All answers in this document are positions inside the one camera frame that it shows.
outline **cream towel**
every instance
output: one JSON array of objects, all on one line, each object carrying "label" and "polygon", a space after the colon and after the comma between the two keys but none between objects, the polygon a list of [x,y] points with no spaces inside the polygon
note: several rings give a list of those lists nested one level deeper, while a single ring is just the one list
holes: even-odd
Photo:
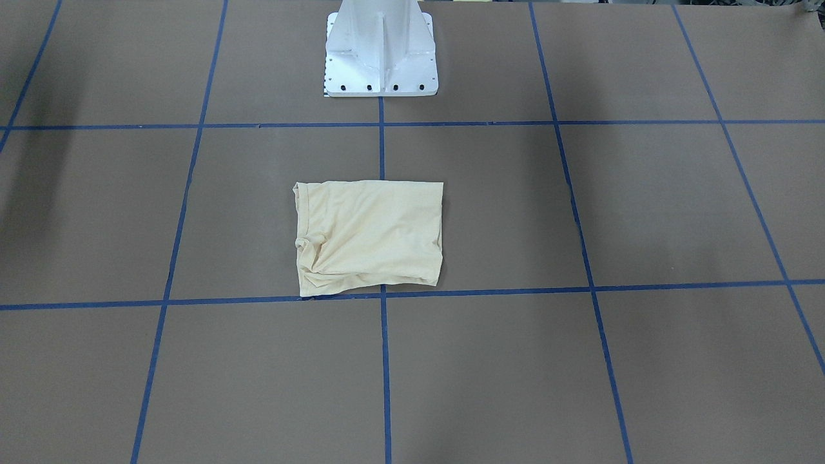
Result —
[{"label": "cream towel", "polygon": [[438,283],[442,182],[298,182],[293,191],[301,296]]}]

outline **grid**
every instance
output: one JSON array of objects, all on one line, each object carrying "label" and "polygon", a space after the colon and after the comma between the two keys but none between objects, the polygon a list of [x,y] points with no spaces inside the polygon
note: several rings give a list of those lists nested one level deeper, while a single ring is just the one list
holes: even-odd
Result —
[{"label": "grid", "polygon": [[[549,105],[551,120],[548,121],[409,121],[409,122],[392,122],[386,121],[384,118],[384,99],[378,98],[378,114],[379,120],[377,122],[249,122],[249,123],[207,123],[206,115],[210,102],[210,92],[212,83],[215,77],[215,68],[219,62],[221,39],[224,33],[224,23],[227,16],[229,0],[223,0],[221,8],[219,25],[214,40],[214,51],[208,71],[208,78],[206,81],[205,92],[203,95],[203,102],[200,109],[200,119],[197,124],[124,124],[124,125],[16,125],[16,118],[21,110],[21,105],[26,98],[31,82],[35,77],[38,66],[40,64],[43,53],[54,29],[54,24],[58,19],[63,0],[58,0],[54,12],[49,20],[49,25],[46,29],[45,36],[40,44],[34,62],[31,65],[26,80],[22,86],[19,97],[5,126],[0,126],[2,130],[2,139],[0,140],[0,152],[7,143],[7,140],[12,132],[16,131],[39,131],[39,130],[164,130],[164,129],[193,129],[196,130],[195,143],[191,151],[191,161],[189,163],[188,174],[186,178],[186,186],[183,191],[181,199],[180,215],[177,222],[177,231],[172,246],[172,255],[169,259],[168,277],[164,287],[163,298],[159,300],[140,300],[140,301],[67,301],[60,303],[25,303],[25,304],[6,304],[0,305],[1,311],[13,310],[54,310],[54,309],[78,309],[78,308],[107,308],[107,307],[141,307],[141,306],[160,306],[160,316],[158,319],[157,329],[154,337],[153,351],[151,361],[148,367],[148,375],[146,378],[146,385],[144,389],[144,397],[138,418],[137,430],[134,436],[134,448],[132,452],[131,461],[138,462],[141,440],[143,437],[144,425],[146,421],[146,414],[150,406],[150,399],[153,387],[153,378],[155,367],[159,354],[163,350],[163,330],[166,320],[167,308],[175,305],[227,305],[227,304],[247,304],[247,303],[266,303],[266,302],[294,302],[299,304],[306,300],[378,300],[380,302],[381,315],[381,332],[382,332],[382,359],[383,359],[383,373],[384,373],[384,450],[385,461],[389,464],[392,461],[392,427],[390,421],[391,410],[391,383],[390,383],[390,365],[389,365],[389,321],[387,314],[387,302],[391,299],[407,299],[407,298],[427,298],[427,297],[449,297],[449,296],[506,296],[506,295],[531,295],[531,294],[563,294],[563,293],[584,293],[589,294],[592,300],[592,309],[598,327],[599,336],[601,339],[601,347],[603,350],[606,371],[610,380],[610,388],[612,390],[613,401],[615,404],[615,413],[620,426],[620,433],[622,442],[624,444],[625,457],[628,463],[634,461],[634,455],[631,450],[632,439],[625,425],[625,417],[622,409],[620,399],[620,385],[615,378],[614,367],[611,361],[611,351],[606,336],[604,323],[599,306],[599,294],[603,292],[616,291],[668,291],[680,289],[702,289],[702,288],[735,288],[735,287],[784,287],[793,301],[794,308],[797,311],[799,322],[802,324],[804,332],[810,343],[810,348],[813,350],[818,364],[825,374],[825,361],[818,346],[817,340],[814,338],[813,332],[806,319],[802,305],[797,298],[795,287],[797,286],[822,286],[825,285],[825,278],[807,278],[807,279],[791,279],[785,270],[779,250],[776,247],[774,239],[771,235],[768,222],[762,214],[757,195],[754,193],[743,163],[740,160],[737,148],[734,145],[733,139],[728,131],[728,125],[749,125],[749,124],[773,124],[773,125],[822,125],[825,124],[824,119],[735,119],[728,120],[723,118],[719,109],[719,105],[714,98],[714,93],[710,87],[709,81],[702,69],[700,56],[696,53],[688,30],[679,14],[679,10],[675,6],[671,6],[672,14],[676,18],[681,33],[685,39],[685,46],[690,51],[691,57],[695,63],[702,83],[705,86],[707,96],[713,106],[716,114],[716,119],[699,119],[699,120],[604,120],[604,121],[563,121],[557,117],[556,106],[554,102],[553,89],[548,74],[547,63],[545,63],[545,53],[542,50],[542,40],[540,37],[539,27],[536,24],[536,15],[533,4],[529,4],[530,19],[532,23],[532,33],[535,36],[536,57],[540,62],[541,71],[544,78],[544,86],[546,90],[547,103]],[[186,222],[186,208],[189,196],[190,186],[192,184],[193,173],[196,169],[198,160],[198,153],[200,150],[200,141],[205,129],[242,129],[242,128],[298,128],[298,127],[374,127],[379,132],[379,178],[385,179],[385,161],[384,161],[384,133],[388,127],[416,127],[416,126],[493,126],[493,125],[535,125],[552,127],[556,143],[559,148],[561,157],[561,164],[563,167],[564,179],[568,185],[570,206],[572,208],[573,218],[577,227],[578,238],[581,245],[582,262],[587,274],[586,286],[558,286],[558,287],[542,287],[542,288],[506,288],[506,289],[477,289],[477,290],[444,290],[444,291],[387,291],[386,286],[380,286],[377,292],[368,293],[348,293],[335,296],[323,296],[315,298],[300,298],[298,296],[249,296],[249,297],[227,297],[227,298],[172,298],[172,283],[175,277],[175,270],[177,264],[177,256],[180,250],[182,234],[185,229]],[[736,163],[739,174],[741,175],[742,183],[747,190],[747,194],[752,203],[752,207],[758,216],[761,228],[770,245],[771,252],[775,259],[775,264],[779,268],[781,279],[779,280],[760,280],[760,281],[738,281],[738,282],[689,282],[689,283],[668,283],[668,284],[640,284],[640,285],[597,285],[591,270],[590,259],[587,253],[587,244],[585,234],[582,229],[582,222],[579,217],[579,211],[576,202],[576,189],[568,168],[568,161],[565,154],[564,141],[561,128],[566,125],[718,125],[724,133],[727,141],[730,154]]]}]

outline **grid square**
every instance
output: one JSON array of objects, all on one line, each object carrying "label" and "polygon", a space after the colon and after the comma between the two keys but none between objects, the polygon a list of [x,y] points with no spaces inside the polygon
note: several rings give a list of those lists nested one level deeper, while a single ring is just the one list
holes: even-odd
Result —
[{"label": "grid square", "polygon": [[825,349],[825,286],[799,285],[794,287],[794,291],[819,350],[822,351]]},{"label": "grid square", "polygon": [[587,285],[552,128],[388,127],[385,158],[388,180],[445,183],[436,289]]},{"label": "grid square", "polygon": [[65,2],[16,124],[197,123],[220,9]]},{"label": "grid square", "polygon": [[737,153],[791,278],[825,277],[825,130],[730,125]]},{"label": "grid square", "polygon": [[292,187],[377,178],[377,141],[374,127],[205,130],[172,295],[298,295]]},{"label": "grid square", "polygon": [[378,301],[169,308],[140,462],[384,460]]},{"label": "grid square", "polygon": [[376,122],[374,98],[323,95],[327,16],[339,4],[233,0],[206,120]]},{"label": "grid square", "polygon": [[625,462],[588,294],[388,312],[394,462]]},{"label": "grid square", "polygon": [[669,6],[540,3],[535,15],[560,120],[716,119]]},{"label": "grid square", "polygon": [[12,117],[55,3],[0,2],[0,125],[6,125]]},{"label": "grid square", "polygon": [[128,462],[158,311],[0,312],[0,462]]},{"label": "grid square", "polygon": [[784,287],[599,299],[637,462],[825,461],[825,378]]},{"label": "grid square", "polygon": [[422,2],[432,14],[438,94],[388,98],[387,121],[548,121],[525,3]]},{"label": "grid square", "polygon": [[562,133],[597,285],[781,279],[718,125]]},{"label": "grid square", "polygon": [[678,7],[726,119],[825,119],[817,15],[801,5]]},{"label": "grid square", "polygon": [[194,130],[13,131],[0,302],[163,297]]}]

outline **cloth fold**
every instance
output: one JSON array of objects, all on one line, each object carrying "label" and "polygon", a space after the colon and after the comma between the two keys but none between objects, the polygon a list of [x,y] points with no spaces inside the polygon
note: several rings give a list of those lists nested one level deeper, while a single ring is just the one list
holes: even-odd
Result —
[{"label": "cloth fold", "polygon": [[442,182],[298,182],[301,296],[361,286],[435,286],[441,273]]}]

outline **fabric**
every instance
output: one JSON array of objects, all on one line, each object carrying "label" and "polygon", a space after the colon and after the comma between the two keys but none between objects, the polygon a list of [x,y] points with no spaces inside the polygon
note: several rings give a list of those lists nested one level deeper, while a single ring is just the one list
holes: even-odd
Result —
[{"label": "fabric", "polygon": [[293,191],[301,296],[438,283],[442,182],[298,182]]}]

